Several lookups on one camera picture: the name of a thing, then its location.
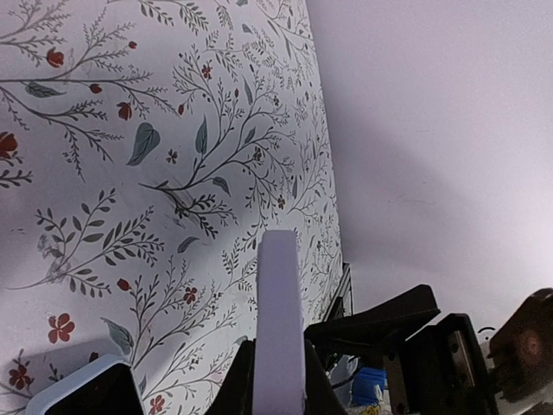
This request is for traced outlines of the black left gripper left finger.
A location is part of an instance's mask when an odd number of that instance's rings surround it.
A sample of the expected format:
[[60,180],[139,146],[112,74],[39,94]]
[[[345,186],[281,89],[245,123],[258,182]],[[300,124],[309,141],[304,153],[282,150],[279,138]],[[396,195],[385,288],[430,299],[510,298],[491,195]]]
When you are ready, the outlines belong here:
[[213,415],[252,415],[255,345],[254,341],[240,344],[211,404]]

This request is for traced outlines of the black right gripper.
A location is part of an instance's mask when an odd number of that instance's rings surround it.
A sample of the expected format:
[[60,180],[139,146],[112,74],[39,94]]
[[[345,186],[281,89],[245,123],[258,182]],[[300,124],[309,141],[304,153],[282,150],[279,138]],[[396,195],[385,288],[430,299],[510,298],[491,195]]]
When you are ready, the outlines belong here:
[[328,354],[384,355],[393,414],[550,414],[552,290],[529,295],[480,340],[468,315],[440,314],[427,284],[380,305],[310,325]]

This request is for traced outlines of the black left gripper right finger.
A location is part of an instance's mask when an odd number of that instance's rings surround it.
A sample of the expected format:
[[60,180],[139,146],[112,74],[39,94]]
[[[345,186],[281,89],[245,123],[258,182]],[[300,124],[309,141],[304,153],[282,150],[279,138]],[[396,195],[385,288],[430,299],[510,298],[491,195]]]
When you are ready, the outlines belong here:
[[346,415],[346,410],[336,397],[315,348],[309,340],[305,346],[305,414]]

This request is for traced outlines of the lilac silicone phone case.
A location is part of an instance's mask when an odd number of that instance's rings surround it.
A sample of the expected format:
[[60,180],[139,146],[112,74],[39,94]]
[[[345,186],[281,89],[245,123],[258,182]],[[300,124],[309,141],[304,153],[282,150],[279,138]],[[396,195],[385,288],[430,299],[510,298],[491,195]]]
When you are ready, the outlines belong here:
[[305,353],[296,235],[264,233],[257,253],[257,332],[252,412],[302,414]]

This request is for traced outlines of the black phone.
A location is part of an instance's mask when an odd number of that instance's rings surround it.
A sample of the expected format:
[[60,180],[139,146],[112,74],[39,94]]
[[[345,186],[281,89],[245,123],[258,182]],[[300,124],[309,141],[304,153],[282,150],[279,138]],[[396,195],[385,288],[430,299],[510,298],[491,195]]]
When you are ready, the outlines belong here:
[[37,393],[27,414],[144,414],[130,364],[105,354]]

